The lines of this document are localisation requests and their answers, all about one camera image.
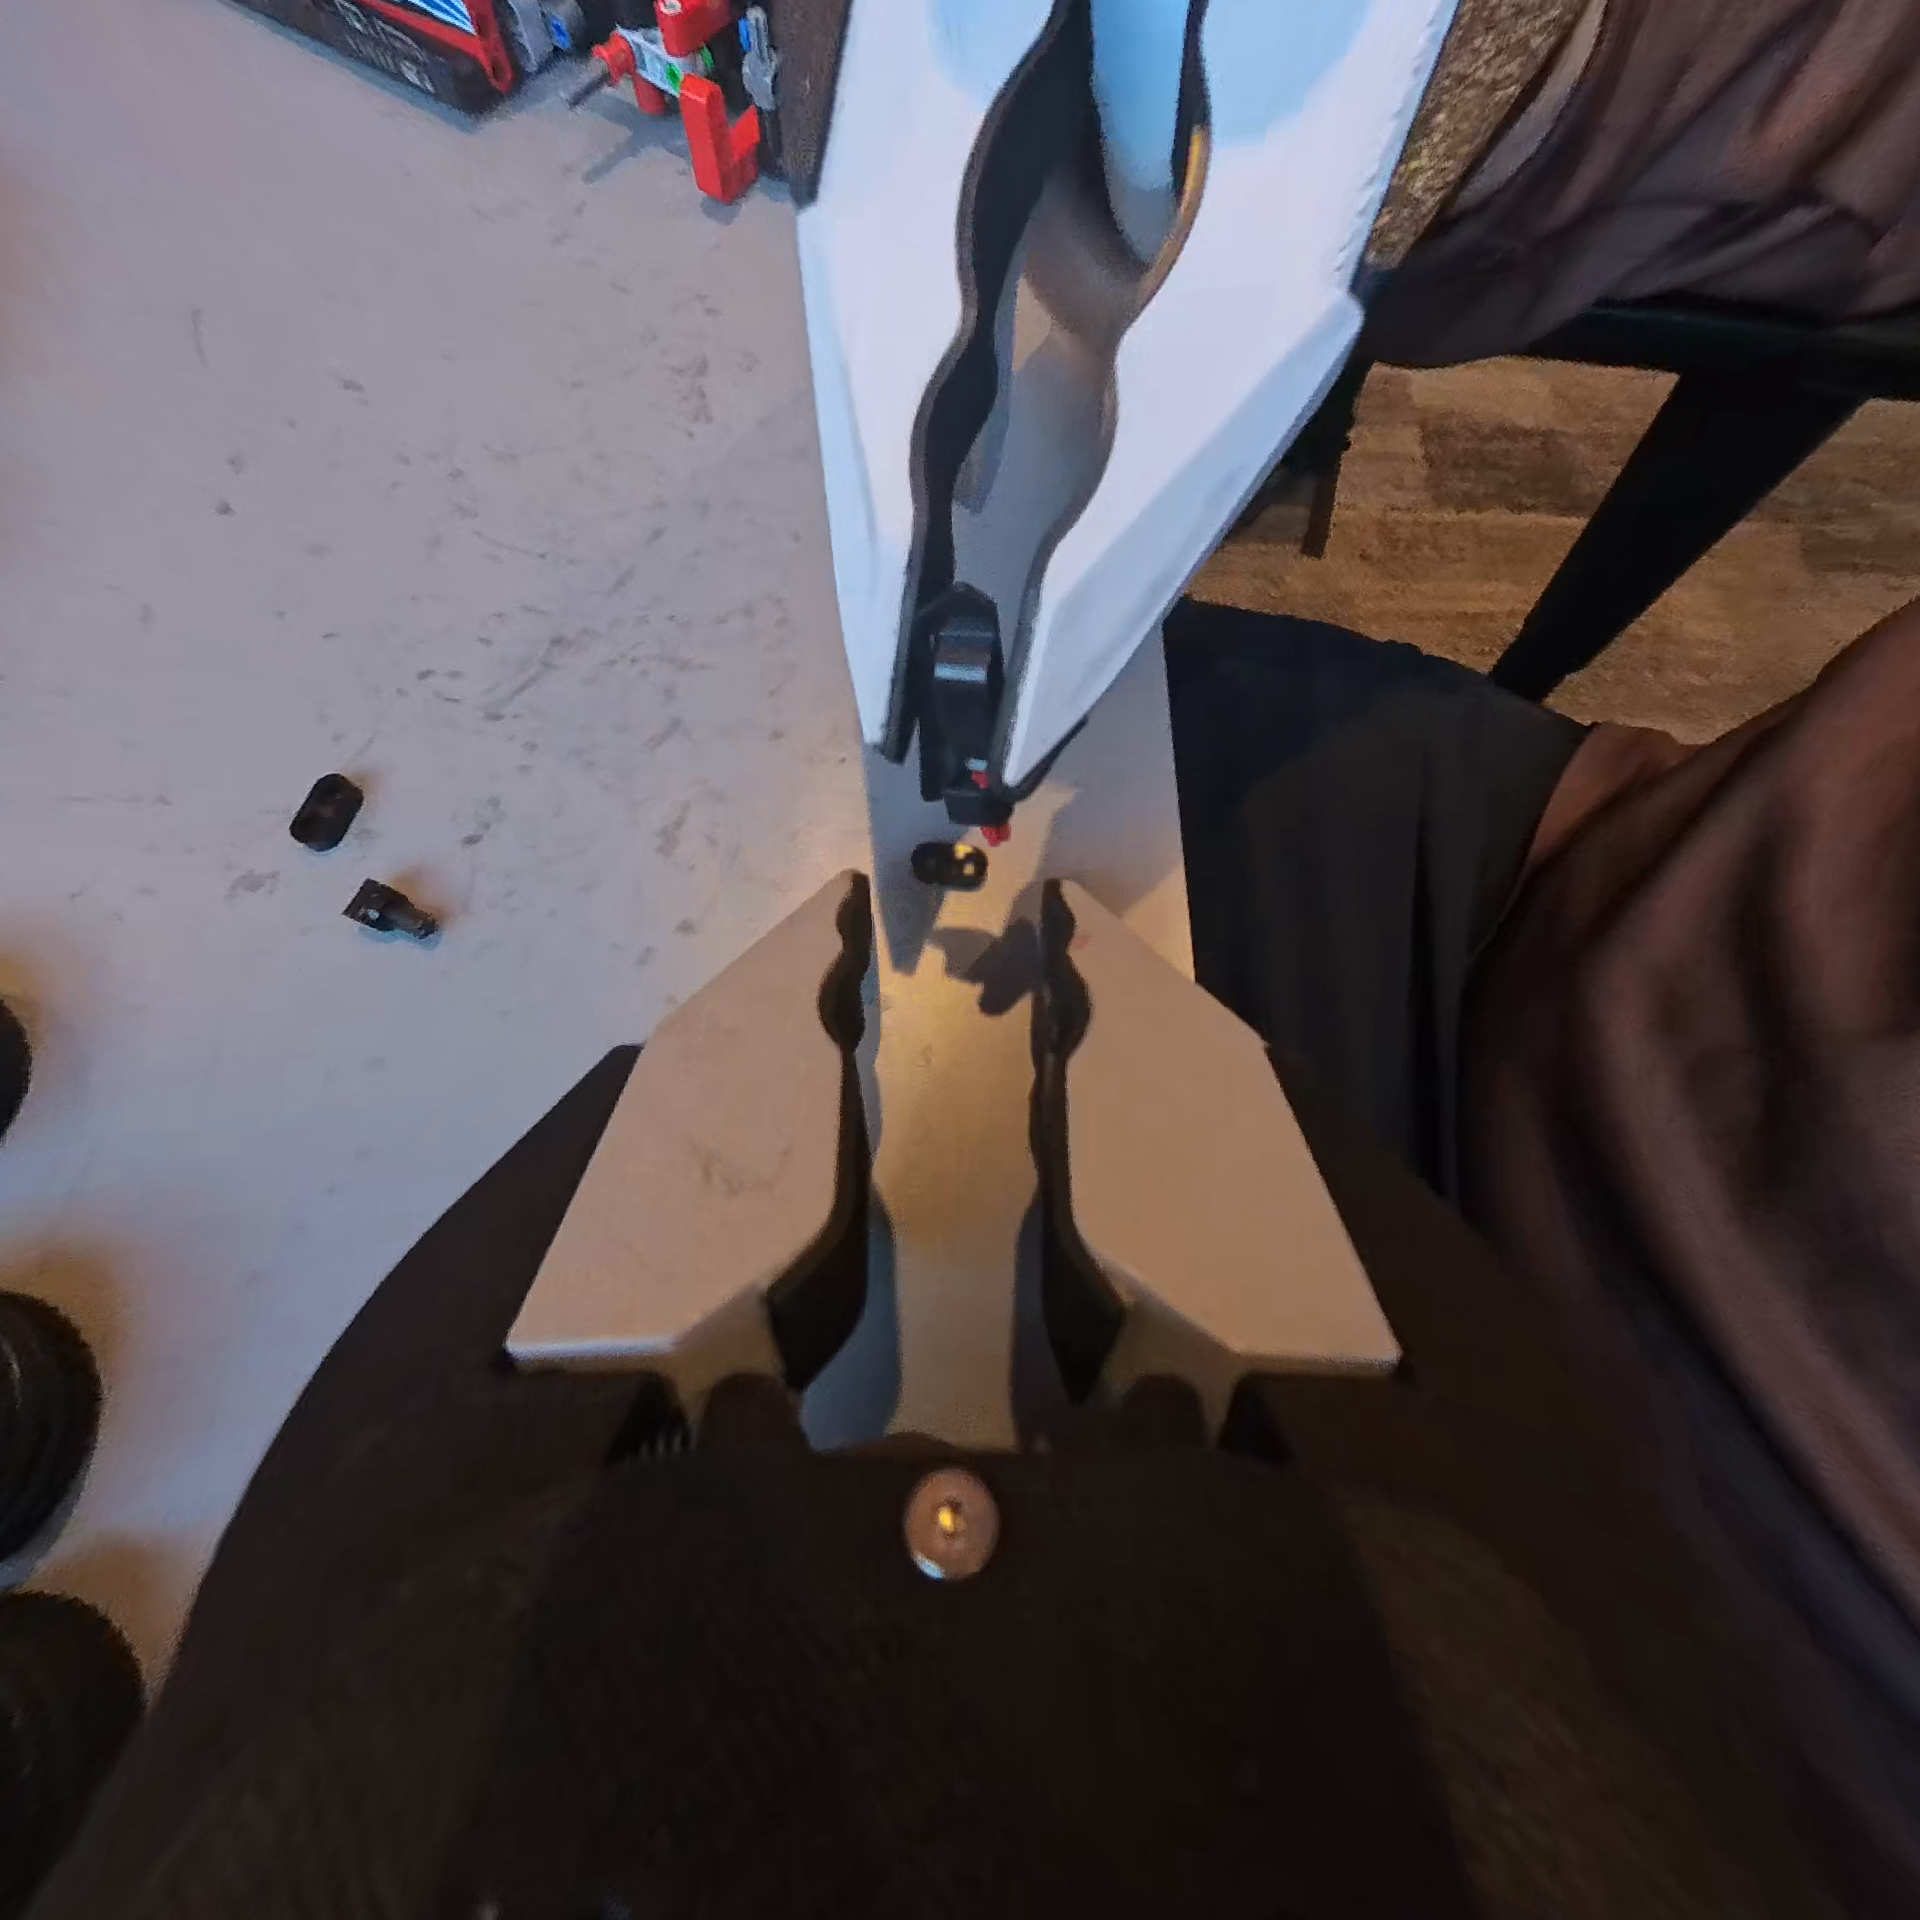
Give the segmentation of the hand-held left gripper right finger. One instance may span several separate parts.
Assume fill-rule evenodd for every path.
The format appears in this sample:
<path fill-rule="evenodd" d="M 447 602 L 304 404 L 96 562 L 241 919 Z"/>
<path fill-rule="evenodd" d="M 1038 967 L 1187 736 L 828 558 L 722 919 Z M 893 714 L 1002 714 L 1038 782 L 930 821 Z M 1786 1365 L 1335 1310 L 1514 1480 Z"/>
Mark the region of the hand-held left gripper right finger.
<path fill-rule="evenodd" d="M 1168 1379 L 1389 1379 L 1399 1341 L 1260 1037 L 1076 883 L 1045 883 L 1030 1140 L 1070 1405 Z"/>

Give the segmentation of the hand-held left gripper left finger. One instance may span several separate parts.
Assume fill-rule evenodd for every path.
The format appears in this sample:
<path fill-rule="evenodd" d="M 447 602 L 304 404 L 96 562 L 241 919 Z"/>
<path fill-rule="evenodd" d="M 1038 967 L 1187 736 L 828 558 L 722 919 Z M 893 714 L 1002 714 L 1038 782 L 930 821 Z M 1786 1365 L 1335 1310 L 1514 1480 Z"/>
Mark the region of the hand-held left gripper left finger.
<path fill-rule="evenodd" d="M 705 1398 L 828 1367 L 867 1295 L 870 958 L 870 883 L 837 871 L 657 1023 L 507 1331 L 519 1370 Z"/>

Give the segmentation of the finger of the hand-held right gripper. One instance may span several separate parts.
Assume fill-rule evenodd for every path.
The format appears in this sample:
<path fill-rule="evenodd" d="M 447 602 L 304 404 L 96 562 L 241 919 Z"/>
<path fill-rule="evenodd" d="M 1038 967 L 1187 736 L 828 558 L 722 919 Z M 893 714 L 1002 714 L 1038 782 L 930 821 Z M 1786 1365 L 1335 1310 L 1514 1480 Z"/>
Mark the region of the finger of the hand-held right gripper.
<path fill-rule="evenodd" d="M 799 212 L 831 583 L 864 743 L 918 726 L 921 609 L 952 583 L 956 469 L 1042 170 L 1089 114 L 1089 4 L 850 4 Z"/>
<path fill-rule="evenodd" d="M 997 782 L 1022 788 L 1113 685 L 1320 404 L 1356 263 L 1454 4 L 1206 4 L 1202 176 L 1121 331 L 1092 496 L 1045 553 Z"/>

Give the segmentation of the black star-printed brick piece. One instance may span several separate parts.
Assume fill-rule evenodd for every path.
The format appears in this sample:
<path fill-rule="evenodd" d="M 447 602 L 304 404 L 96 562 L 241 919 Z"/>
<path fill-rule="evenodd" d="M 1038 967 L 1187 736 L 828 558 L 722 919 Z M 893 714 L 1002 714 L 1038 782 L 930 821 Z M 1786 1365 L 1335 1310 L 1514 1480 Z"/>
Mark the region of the black star-printed brick piece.
<path fill-rule="evenodd" d="M 986 849 L 1010 839 L 1013 802 L 992 774 L 1002 707 L 1002 639 L 997 602 L 952 587 L 912 632 L 912 719 L 921 798 L 947 821 L 979 831 Z"/>

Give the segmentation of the person's right forearm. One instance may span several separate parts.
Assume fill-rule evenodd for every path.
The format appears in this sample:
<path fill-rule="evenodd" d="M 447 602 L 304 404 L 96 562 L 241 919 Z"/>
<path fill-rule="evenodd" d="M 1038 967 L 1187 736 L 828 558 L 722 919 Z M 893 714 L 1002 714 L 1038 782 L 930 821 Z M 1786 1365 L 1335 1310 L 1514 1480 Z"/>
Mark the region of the person's right forearm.
<path fill-rule="evenodd" d="M 1373 359 L 1503 359 L 1593 303 L 1917 307 L 1917 4 L 1591 4 L 1567 54 L 1376 270 Z"/>

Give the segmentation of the person's black pants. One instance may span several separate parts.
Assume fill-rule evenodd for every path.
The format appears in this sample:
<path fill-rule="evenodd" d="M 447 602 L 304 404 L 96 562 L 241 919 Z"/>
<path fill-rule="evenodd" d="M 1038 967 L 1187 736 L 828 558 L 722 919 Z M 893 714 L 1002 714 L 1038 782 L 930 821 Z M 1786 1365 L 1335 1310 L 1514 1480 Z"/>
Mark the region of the person's black pants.
<path fill-rule="evenodd" d="M 1587 730 L 1413 646 L 1201 599 L 1162 667 L 1201 988 L 1454 1205 L 1469 977 Z"/>

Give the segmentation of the red white toy race car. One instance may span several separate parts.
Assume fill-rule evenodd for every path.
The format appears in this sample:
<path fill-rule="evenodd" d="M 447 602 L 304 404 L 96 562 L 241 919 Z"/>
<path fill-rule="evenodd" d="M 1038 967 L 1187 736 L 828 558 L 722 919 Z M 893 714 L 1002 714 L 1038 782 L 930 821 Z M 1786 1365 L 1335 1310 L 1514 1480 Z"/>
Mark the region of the red white toy race car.
<path fill-rule="evenodd" d="M 242 14 L 466 118 L 562 65 L 568 111 L 624 96 L 638 114 L 676 125 L 712 203 L 786 176 L 781 57 L 763 4 L 242 4 Z"/>

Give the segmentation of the person's brown sweater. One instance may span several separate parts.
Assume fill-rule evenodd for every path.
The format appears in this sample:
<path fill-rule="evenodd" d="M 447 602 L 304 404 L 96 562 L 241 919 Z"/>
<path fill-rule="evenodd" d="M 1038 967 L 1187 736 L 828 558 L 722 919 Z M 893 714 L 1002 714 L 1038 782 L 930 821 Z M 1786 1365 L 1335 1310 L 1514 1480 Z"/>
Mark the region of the person's brown sweater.
<path fill-rule="evenodd" d="M 1709 743 L 1582 735 L 1477 969 L 1458 1174 L 1536 1278 L 1669 1310 L 1917 1629 L 1917 605 Z"/>

